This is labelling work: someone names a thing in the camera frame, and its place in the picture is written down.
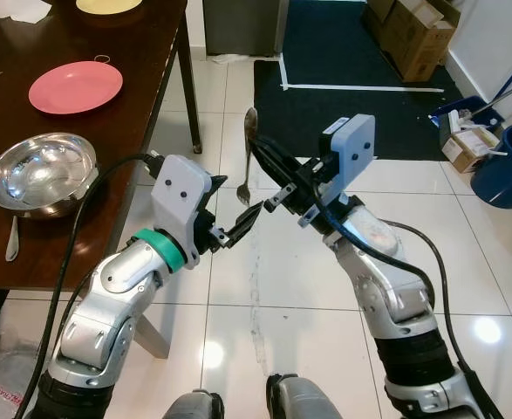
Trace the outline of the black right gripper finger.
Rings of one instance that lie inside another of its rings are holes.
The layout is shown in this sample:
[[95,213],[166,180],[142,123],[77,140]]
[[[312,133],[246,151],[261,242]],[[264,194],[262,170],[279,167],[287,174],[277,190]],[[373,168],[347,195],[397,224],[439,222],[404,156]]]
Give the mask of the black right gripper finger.
[[[256,158],[256,162],[258,162],[259,167],[263,171],[263,153],[264,152],[273,152],[276,153],[276,155],[282,155],[282,156],[292,156],[290,152],[284,150],[284,148],[281,148],[278,143],[276,143],[275,140],[272,140],[270,137],[257,135],[255,139],[253,139],[253,156]],[[297,160],[297,172],[301,168],[301,163]]]
[[277,155],[273,152],[263,153],[263,171],[267,173],[278,188],[294,183],[297,172],[297,160],[292,156]]

